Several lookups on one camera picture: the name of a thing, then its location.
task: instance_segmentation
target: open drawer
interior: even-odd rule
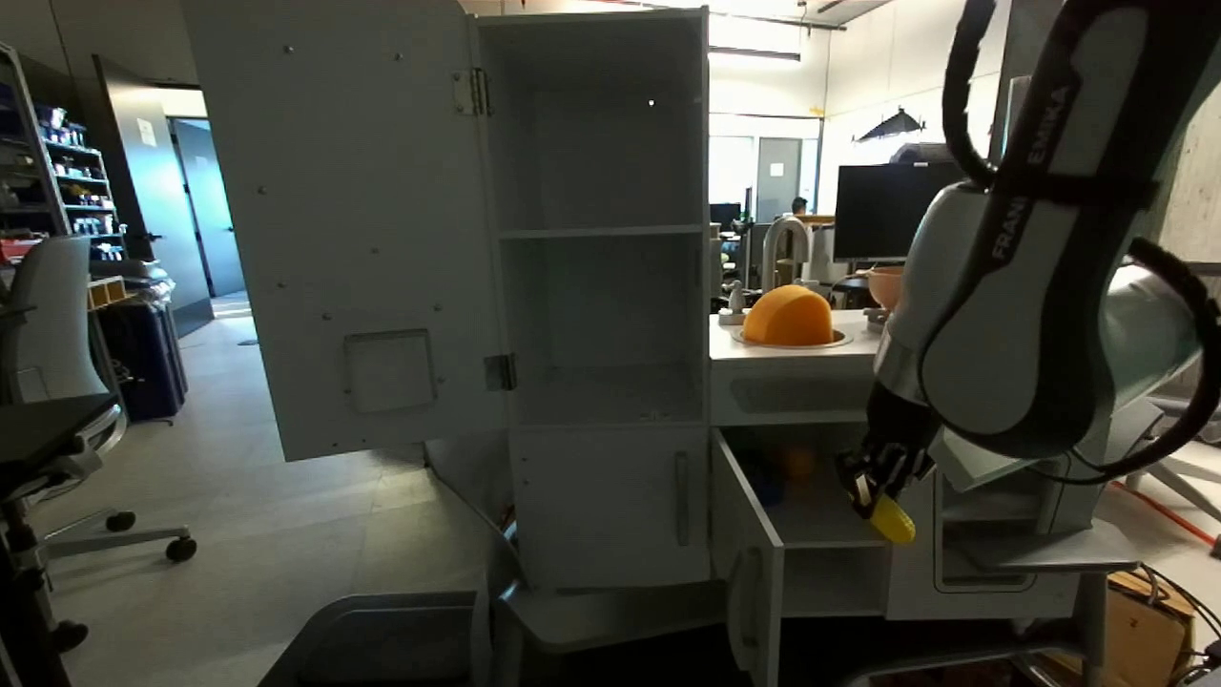
[[[715,443],[715,578],[728,583],[728,644],[756,687],[779,675],[781,619],[885,616],[892,549],[836,484],[836,456],[860,434],[860,425],[822,425]]]

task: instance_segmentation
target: doorway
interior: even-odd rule
[[[803,137],[758,137],[756,221],[779,221],[803,188]]]
[[[237,297],[244,296],[244,273],[215,126],[205,120],[171,120],[169,126],[185,165],[185,195],[191,203],[205,287],[215,297]]]

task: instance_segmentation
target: white shelving unit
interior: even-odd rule
[[[705,528],[672,517],[687,502],[672,474],[705,481],[701,15],[487,18],[477,48],[518,381],[513,476],[522,567],[541,587],[701,582]],[[539,489],[552,474],[580,484],[597,474],[607,489],[578,502]]]

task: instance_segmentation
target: desk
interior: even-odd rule
[[[879,334],[865,310],[833,310],[836,343],[749,347],[739,325],[709,321],[709,419],[758,425],[855,425],[865,419]]]

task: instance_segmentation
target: floor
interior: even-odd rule
[[[415,456],[281,464],[255,334],[242,307],[185,341],[191,401],[171,425],[136,425],[89,484],[38,507],[38,525],[136,507],[143,525],[191,525],[200,556],[158,549],[52,567],[60,612],[90,639],[64,658],[80,687],[255,685],[294,632],[359,592],[447,592],[482,582],[477,525]],[[1221,502],[1212,451],[1188,451],[1192,476]],[[1221,532],[1144,484],[1180,517]],[[1113,521],[1151,567],[1221,606],[1221,563],[1125,494]]]

